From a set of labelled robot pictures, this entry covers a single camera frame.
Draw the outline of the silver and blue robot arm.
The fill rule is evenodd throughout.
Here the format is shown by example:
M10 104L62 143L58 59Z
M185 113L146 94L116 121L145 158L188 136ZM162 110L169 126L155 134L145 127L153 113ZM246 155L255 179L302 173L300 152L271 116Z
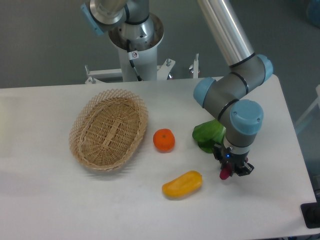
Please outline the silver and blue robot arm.
M246 95L272 76L273 65L266 56L255 54L229 1L200 0L198 5L230 73L220 80L202 79L193 97L226 129L222 143L211 147L221 170L247 176L254 169L247 156L264 112ZM157 79L157 58L143 53L157 48L164 31L147 0L89 0L80 8L94 32L108 33L118 48L125 82Z

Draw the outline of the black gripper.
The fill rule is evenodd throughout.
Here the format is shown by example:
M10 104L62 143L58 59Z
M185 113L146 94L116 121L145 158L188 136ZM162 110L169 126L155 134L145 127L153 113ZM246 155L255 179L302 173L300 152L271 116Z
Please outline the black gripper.
M231 177L233 175L247 176L255 169L252 164L246 162L248 152L243 154L232 153L230 147L225 148L223 146L221 148L220 144L215 143L212 147L212 153L214 158L219 161L221 170L227 166L231 167Z

